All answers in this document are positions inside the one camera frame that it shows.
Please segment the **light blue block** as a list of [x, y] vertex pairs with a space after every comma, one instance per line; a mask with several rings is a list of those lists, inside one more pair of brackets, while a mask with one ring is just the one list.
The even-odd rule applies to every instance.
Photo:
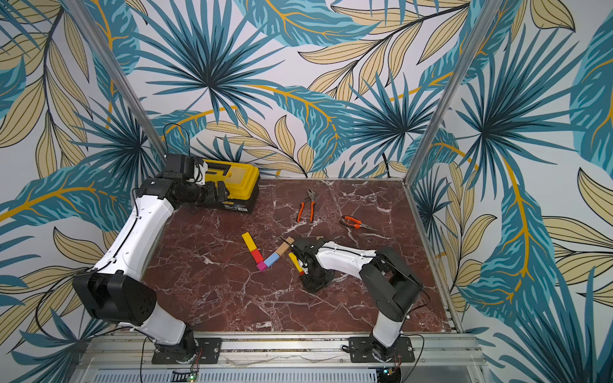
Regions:
[[269, 255], [264, 260], [264, 263], [267, 266], [267, 268], [270, 268], [279, 260], [279, 258], [280, 258], [279, 254], [277, 254], [276, 252], [273, 252], [271, 255]]

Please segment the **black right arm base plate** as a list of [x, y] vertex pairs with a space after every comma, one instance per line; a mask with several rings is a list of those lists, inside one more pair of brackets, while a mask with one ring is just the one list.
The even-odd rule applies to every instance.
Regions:
[[402, 336], [390, 347], [383, 346], [372, 336], [351, 337], [346, 349], [353, 363], [405, 363], [416, 359], [410, 339]]

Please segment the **natural wood block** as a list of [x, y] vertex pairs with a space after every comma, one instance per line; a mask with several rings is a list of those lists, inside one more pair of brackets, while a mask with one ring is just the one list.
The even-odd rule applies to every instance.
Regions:
[[276, 254], [279, 256], [286, 255], [288, 252], [292, 250], [292, 244], [294, 243], [294, 239], [292, 237], [287, 237], [287, 239], [283, 239], [283, 242], [276, 249]]

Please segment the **yellow short block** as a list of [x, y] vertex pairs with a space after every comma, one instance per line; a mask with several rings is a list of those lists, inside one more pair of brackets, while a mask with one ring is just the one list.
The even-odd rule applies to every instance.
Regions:
[[245, 232], [244, 234], [242, 234], [242, 238], [245, 242], [245, 244], [247, 245], [247, 249], [250, 252], [253, 252], [257, 249], [257, 246], [255, 245], [254, 240], [252, 239], [251, 235], [249, 232]]

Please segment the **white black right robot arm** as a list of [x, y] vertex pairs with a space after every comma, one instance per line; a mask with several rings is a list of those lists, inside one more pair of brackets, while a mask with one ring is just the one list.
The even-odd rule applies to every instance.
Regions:
[[406, 317], [424, 288], [404, 258], [390, 247], [367, 251], [325, 239], [299, 238], [290, 249], [303, 269], [303, 286], [311, 294], [328, 287], [336, 272], [362, 281], [378, 309], [367, 349], [380, 362], [391, 360]]

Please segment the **yellow long block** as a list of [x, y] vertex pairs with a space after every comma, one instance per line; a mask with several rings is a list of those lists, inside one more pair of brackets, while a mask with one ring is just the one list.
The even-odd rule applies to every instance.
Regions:
[[298, 258], [296, 257], [296, 255], [293, 252], [290, 252], [288, 254], [290, 260], [292, 261], [293, 265], [295, 266], [295, 269], [298, 271], [298, 273], [300, 273], [300, 271], [304, 271], [303, 268], [300, 265], [300, 262], [298, 260]]

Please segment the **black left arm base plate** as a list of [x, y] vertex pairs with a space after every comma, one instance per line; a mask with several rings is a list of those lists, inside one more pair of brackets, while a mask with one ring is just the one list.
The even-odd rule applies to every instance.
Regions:
[[155, 345], [153, 365], [202, 365], [218, 363], [221, 338], [195, 338], [174, 346]]

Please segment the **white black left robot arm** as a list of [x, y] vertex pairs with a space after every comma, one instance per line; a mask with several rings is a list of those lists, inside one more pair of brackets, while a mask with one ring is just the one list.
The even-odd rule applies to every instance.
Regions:
[[205, 180], [204, 159], [182, 154], [165, 159], [160, 173], [132, 191], [133, 209], [118, 237], [92, 271], [74, 277], [73, 288], [91, 317], [132, 328], [157, 352], [186, 364], [197, 354], [193, 330], [161, 307], [143, 276], [175, 210], [212, 201], [216, 194]]

